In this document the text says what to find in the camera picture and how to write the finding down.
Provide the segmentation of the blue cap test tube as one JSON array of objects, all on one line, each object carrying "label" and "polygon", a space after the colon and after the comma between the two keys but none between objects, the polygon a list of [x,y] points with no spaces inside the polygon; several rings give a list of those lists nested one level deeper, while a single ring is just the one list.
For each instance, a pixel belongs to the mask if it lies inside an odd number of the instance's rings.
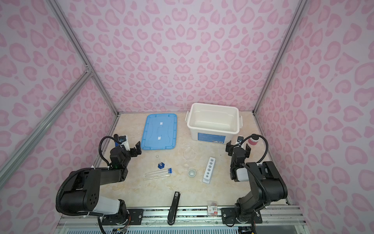
[{"label": "blue cap test tube", "polygon": [[171,174],[171,173],[172,173],[172,169],[168,168],[168,169],[163,169],[163,170],[159,170],[159,171],[155,171],[155,172],[146,173],[145,177],[161,176],[161,175],[164,175],[164,174]]},{"label": "blue cap test tube", "polygon": [[159,178],[170,177],[170,176],[171,176],[170,173],[146,175],[144,180],[153,180],[153,179],[159,179]]}]

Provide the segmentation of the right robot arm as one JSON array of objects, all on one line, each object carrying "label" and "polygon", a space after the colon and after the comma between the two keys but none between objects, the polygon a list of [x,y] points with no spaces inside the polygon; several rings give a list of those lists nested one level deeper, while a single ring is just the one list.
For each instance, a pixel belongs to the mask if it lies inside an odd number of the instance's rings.
[{"label": "right robot arm", "polygon": [[229,227],[263,223],[260,210],[288,196],[286,184],[273,162],[245,162],[250,151],[249,145],[242,148],[231,142],[226,144],[226,152],[231,156],[230,178],[235,182],[248,182],[250,186],[250,192],[238,198],[233,208],[221,209],[222,222]]}]

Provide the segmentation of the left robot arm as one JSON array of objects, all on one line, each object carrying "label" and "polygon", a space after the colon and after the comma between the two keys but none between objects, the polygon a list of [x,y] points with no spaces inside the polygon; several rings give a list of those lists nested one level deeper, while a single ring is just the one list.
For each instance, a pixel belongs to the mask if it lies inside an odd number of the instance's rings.
[{"label": "left robot arm", "polygon": [[118,146],[111,150],[110,167],[82,168],[71,172],[56,194],[56,210],[68,216],[107,216],[126,221],[129,215],[125,202],[100,195],[100,186],[123,182],[131,158],[141,154],[141,142],[128,151]]}]

